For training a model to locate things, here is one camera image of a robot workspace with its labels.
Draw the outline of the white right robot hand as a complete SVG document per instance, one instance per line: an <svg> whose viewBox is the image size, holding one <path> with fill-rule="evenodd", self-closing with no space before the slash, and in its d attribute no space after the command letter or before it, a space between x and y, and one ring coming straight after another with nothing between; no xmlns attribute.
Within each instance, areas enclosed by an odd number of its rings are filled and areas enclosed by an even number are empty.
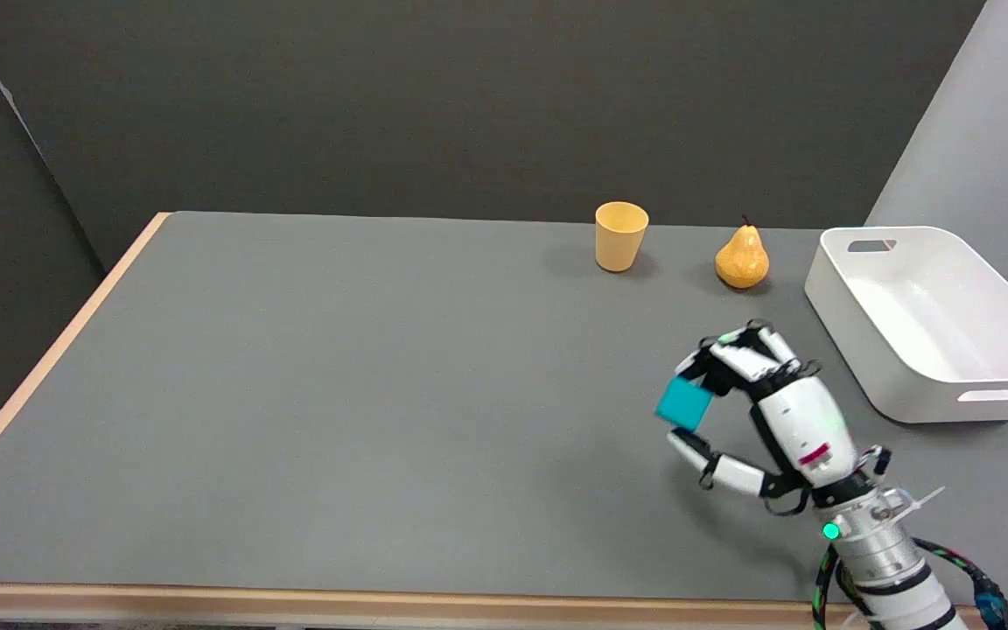
<svg viewBox="0 0 1008 630"><path fill-rule="evenodd" d="M800 492L797 512L807 505L830 509L868 497L879 483L865 473L863 453L818 378L820 368L816 360L801 361L771 323L749 320L701 339L654 412L671 427L668 442L696 468L704 490L727 487L764 501ZM712 400L732 391L751 404L753 428L775 471L718 451L697 433Z"/></svg>

